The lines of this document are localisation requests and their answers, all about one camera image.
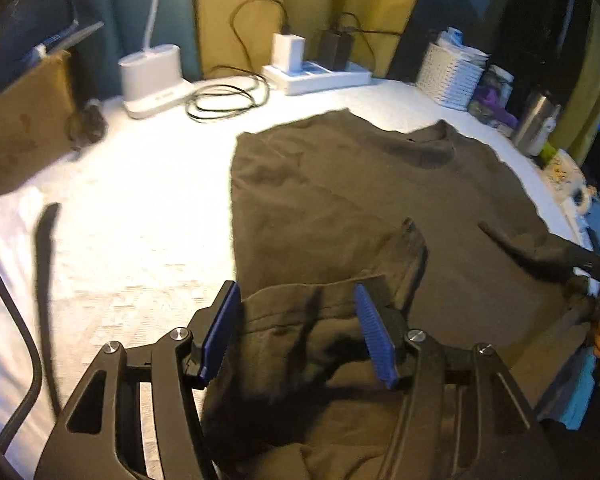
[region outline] white basket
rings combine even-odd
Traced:
[[[482,67],[429,43],[416,85],[439,105],[466,110],[482,72]]]

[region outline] metal thermos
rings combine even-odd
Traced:
[[[556,111],[557,107],[551,102],[548,92],[536,89],[529,94],[518,127],[511,136],[520,152],[524,155],[537,155],[531,151],[535,151],[534,148],[538,146],[538,136],[546,133],[542,128],[545,121]]]

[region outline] blue curtain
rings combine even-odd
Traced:
[[[100,99],[120,94],[118,60],[142,49],[150,2],[76,0],[79,21],[104,22],[103,28],[75,49],[74,67],[80,79],[80,94]],[[159,1],[152,46],[167,43],[180,47],[185,79],[199,79],[200,58],[193,0]]]

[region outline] white tablecloth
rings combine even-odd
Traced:
[[[106,103],[108,136],[79,160],[68,156],[0,197],[0,270],[37,337],[32,292],[32,229],[43,206],[62,210],[54,238],[52,338],[61,400],[102,344],[157,340],[186,325],[234,276],[229,168],[235,139],[327,110],[352,113],[386,130],[409,132],[445,119],[490,145],[519,176],[550,231],[579,241],[533,165],[492,128],[433,103],[413,86],[372,85],[287,97],[229,120],[199,124],[183,107],[142,121],[120,100]],[[0,302],[0,428],[30,383],[26,347]],[[142,395],[148,470],[161,478],[147,388]],[[32,478],[53,427],[43,390],[8,457]]]

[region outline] mug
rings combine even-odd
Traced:
[[[556,202],[561,204],[580,191],[582,203],[576,208],[577,213],[584,215],[591,208],[592,192],[587,188],[580,168],[567,152],[558,150],[542,173],[552,187]]]

